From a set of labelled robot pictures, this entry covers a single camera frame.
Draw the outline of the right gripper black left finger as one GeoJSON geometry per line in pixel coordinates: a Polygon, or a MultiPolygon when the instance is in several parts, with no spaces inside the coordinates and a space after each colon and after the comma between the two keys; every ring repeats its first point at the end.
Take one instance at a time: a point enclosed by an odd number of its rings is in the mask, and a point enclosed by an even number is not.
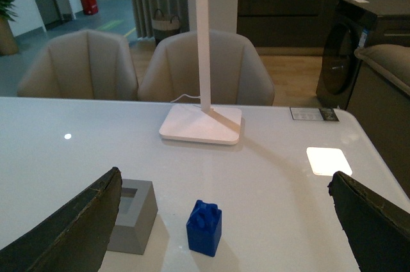
{"type": "Polygon", "coordinates": [[[35,228],[1,250],[1,271],[98,271],[119,211],[113,167],[35,228]]]}

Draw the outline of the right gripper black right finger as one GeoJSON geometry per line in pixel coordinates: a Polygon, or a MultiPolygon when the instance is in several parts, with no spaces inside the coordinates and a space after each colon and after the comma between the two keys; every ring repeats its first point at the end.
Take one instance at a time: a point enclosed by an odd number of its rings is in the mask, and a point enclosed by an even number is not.
{"type": "Polygon", "coordinates": [[[409,213],[351,176],[328,185],[360,271],[409,271],[409,213]]]}

